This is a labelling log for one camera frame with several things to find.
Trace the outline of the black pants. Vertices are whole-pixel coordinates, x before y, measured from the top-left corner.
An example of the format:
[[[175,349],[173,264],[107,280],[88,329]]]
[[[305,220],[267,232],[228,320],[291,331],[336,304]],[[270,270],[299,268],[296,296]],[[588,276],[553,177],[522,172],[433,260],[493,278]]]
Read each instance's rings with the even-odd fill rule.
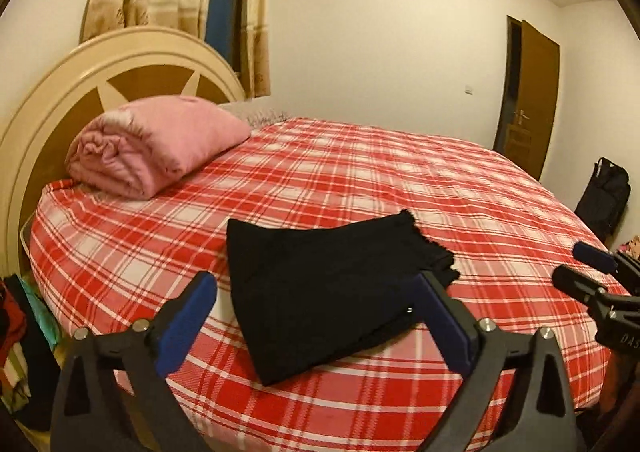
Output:
[[[459,279],[411,212],[332,229],[227,224],[231,299],[265,386],[380,346],[419,322],[416,278]]]

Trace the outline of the pile of pink clothes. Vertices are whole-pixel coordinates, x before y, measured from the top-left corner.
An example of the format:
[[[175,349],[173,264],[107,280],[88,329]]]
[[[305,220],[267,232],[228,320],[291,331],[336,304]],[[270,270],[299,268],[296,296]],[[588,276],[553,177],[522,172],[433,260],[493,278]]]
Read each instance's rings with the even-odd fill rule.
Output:
[[[628,242],[618,247],[618,251],[634,260],[640,260],[640,236],[634,235]]]

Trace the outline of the black folded stroller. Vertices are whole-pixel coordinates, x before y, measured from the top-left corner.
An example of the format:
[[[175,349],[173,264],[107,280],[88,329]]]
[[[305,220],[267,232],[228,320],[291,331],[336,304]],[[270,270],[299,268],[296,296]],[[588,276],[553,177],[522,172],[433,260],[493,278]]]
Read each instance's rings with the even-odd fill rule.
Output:
[[[601,243],[606,243],[620,225],[630,193],[627,170],[608,158],[600,157],[578,201],[576,216]]]

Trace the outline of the pink folded blanket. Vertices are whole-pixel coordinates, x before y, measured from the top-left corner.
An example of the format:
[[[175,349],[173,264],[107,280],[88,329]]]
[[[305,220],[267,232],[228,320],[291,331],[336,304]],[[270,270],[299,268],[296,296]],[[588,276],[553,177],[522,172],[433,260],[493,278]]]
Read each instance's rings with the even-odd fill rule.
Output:
[[[250,137],[250,125],[199,97],[140,98],[83,127],[65,158],[75,180],[149,199]]]

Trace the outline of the brown wooden door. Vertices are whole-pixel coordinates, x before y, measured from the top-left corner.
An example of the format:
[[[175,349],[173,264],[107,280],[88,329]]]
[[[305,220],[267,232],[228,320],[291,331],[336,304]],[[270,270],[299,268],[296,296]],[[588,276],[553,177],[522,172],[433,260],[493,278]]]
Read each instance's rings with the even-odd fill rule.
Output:
[[[506,19],[506,74],[494,149],[541,177],[558,104],[560,46],[526,20]]]

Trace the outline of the striped grey pillow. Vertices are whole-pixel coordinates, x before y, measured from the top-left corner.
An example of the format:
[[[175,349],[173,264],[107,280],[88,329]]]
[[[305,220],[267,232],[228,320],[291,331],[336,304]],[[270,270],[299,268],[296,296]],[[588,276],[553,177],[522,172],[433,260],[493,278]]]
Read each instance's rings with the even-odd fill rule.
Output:
[[[282,123],[282,121],[291,118],[291,115],[285,110],[258,103],[257,100],[220,104],[219,107],[247,123],[253,130]]]

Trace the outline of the cream wooden headboard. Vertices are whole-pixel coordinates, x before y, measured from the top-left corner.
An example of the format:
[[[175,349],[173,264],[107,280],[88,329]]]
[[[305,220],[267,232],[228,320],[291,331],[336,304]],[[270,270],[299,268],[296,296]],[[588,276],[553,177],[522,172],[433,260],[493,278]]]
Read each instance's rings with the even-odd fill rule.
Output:
[[[21,230],[46,184],[65,178],[65,156],[94,117],[141,97],[183,94],[214,103],[245,100],[240,79],[213,48],[183,31],[134,27],[75,48],[56,64],[1,130],[1,273],[22,274]]]

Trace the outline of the right beige curtain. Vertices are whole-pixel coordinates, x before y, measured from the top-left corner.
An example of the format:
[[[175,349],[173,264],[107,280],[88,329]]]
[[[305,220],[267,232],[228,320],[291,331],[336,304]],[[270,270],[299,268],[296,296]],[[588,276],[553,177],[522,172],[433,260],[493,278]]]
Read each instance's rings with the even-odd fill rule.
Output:
[[[241,82],[249,98],[271,93],[268,0],[242,0]]]

